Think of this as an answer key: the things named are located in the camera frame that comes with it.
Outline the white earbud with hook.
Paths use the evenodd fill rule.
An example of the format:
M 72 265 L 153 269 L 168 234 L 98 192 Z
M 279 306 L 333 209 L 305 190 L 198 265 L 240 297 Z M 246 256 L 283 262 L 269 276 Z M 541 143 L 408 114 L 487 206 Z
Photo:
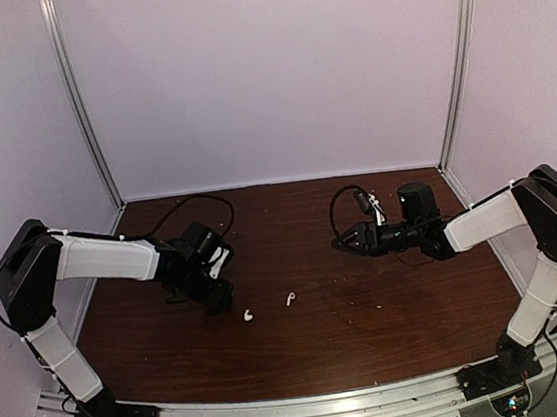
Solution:
M 253 314 L 249 310 L 245 310 L 242 317 L 246 323 L 250 323 L 254 319 Z

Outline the white stem earbud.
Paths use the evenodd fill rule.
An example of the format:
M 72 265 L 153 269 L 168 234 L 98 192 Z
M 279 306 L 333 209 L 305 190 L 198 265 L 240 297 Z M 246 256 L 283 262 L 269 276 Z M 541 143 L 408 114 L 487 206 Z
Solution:
M 287 295 L 287 298 L 286 298 L 286 301 L 285 301 L 285 305 L 286 305 L 287 307 L 290 307 L 291 303 L 292 303 L 295 299 L 296 299 L 295 293 L 294 293 L 294 292 L 289 293 L 289 294 Z

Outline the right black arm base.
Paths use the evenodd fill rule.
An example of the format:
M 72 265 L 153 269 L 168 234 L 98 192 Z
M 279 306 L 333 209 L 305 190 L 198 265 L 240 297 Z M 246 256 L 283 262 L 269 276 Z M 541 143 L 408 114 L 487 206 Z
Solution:
M 542 373 L 543 368 L 535 353 L 536 344 L 523 347 L 509 341 L 503 332 L 496 344 L 495 358 L 481 364 L 464 365 L 455 374 L 457 384 L 467 401 L 479 397 L 501 395 L 490 399 L 491 406 L 500 417 L 528 417 L 548 397 L 557 381 L 557 348 L 548 333 L 549 321 L 543 325 L 537 340 L 544 339 L 554 353 L 554 371 L 544 391 L 534 396 L 529 386 L 532 377 Z

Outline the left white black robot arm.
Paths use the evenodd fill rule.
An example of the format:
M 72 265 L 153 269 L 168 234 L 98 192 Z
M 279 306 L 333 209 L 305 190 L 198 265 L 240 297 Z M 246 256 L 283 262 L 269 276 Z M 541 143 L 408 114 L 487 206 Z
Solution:
M 233 254 L 222 233 L 198 221 L 163 240 L 155 232 L 92 234 L 27 219 L 0 259 L 0 322 L 85 406 L 85 417 L 125 417 L 64 326 L 62 293 L 100 280 L 152 282 L 219 314 L 233 300 L 233 284 L 222 275 Z

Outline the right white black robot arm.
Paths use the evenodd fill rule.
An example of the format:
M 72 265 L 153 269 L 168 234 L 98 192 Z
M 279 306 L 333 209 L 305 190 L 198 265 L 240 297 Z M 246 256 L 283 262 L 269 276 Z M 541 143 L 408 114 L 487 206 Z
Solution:
M 360 257 L 415 248 L 429 259 L 445 261 L 511 232 L 527 231 L 533 268 L 520 304 L 498 339 L 490 372 L 499 385 L 515 383 L 557 311 L 557 170 L 538 165 L 454 216 L 442 215 L 430 184 L 409 182 L 396 191 L 402 216 L 394 223 L 374 193 L 358 185 L 347 190 L 367 219 L 345 231 L 334 229 L 332 247 Z

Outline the right aluminium frame post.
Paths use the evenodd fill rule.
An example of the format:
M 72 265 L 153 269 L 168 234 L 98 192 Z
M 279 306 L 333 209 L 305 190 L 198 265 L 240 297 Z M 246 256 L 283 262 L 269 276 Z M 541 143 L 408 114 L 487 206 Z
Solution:
M 458 130 L 459 114 L 463 105 L 464 87 L 466 73 L 468 68 L 469 49 L 471 43 L 471 33 L 474 18 L 475 0 L 458 0 L 457 9 L 457 26 L 455 38 L 454 61 L 451 77 L 451 87 L 448 98 L 448 113 L 446 124 L 444 126 L 444 138 L 440 158 L 438 160 L 438 169 L 443 174 L 450 167 L 452 159 L 452 150 Z

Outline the aluminium frame post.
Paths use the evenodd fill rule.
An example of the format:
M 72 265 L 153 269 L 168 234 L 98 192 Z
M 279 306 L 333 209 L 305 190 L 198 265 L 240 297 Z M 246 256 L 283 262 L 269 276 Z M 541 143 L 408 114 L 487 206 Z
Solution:
M 446 124 L 444 126 L 444 138 L 440 158 L 438 160 L 438 169 L 443 174 L 450 167 L 452 159 L 452 150 L 458 130 L 459 114 L 463 105 L 464 87 L 466 73 L 468 68 L 469 49 L 471 43 L 471 33 L 474 18 L 475 0 L 458 0 L 457 9 L 457 26 L 455 38 L 454 61 L 451 77 L 451 87 L 448 98 L 448 113 Z
M 45 28 L 50 38 L 50 43 L 53 47 L 53 54 L 55 55 L 55 62 L 60 71 L 61 78 L 66 88 L 67 97 L 72 108 L 72 114 L 75 117 L 85 147 L 93 160 L 96 173 L 99 176 L 101 183 L 104 185 L 108 198 L 111 201 L 113 208 L 117 211 L 124 209 L 125 201 L 117 188 L 114 181 L 111 169 L 103 155 L 102 148 L 100 147 L 99 140 L 97 139 L 96 131 L 94 130 L 93 123 L 91 122 L 87 106 L 84 103 L 83 96 L 81 95 L 78 80 L 76 78 L 75 70 L 72 66 L 72 61 L 67 50 L 62 26 L 57 15 L 55 0 L 38 0 L 42 19 Z

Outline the left aluminium frame post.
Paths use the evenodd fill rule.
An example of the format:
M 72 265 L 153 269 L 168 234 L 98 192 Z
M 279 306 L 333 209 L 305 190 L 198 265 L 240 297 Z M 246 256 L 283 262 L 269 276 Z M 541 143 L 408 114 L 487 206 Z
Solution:
M 114 181 L 111 169 L 103 155 L 102 148 L 100 147 L 99 140 L 97 139 L 96 131 L 94 130 L 93 123 L 91 122 L 87 106 L 84 103 L 83 96 L 81 95 L 78 80 L 76 78 L 75 70 L 72 66 L 72 61 L 67 50 L 62 26 L 57 15 L 55 0 L 38 0 L 42 19 L 45 28 L 50 38 L 50 43 L 53 47 L 53 54 L 55 55 L 55 62 L 60 71 L 61 78 L 66 88 L 67 97 L 72 108 L 72 114 L 75 117 L 85 147 L 93 160 L 96 173 L 99 176 L 101 183 L 104 185 L 108 198 L 111 201 L 113 208 L 117 211 L 124 209 L 125 201 L 117 188 Z

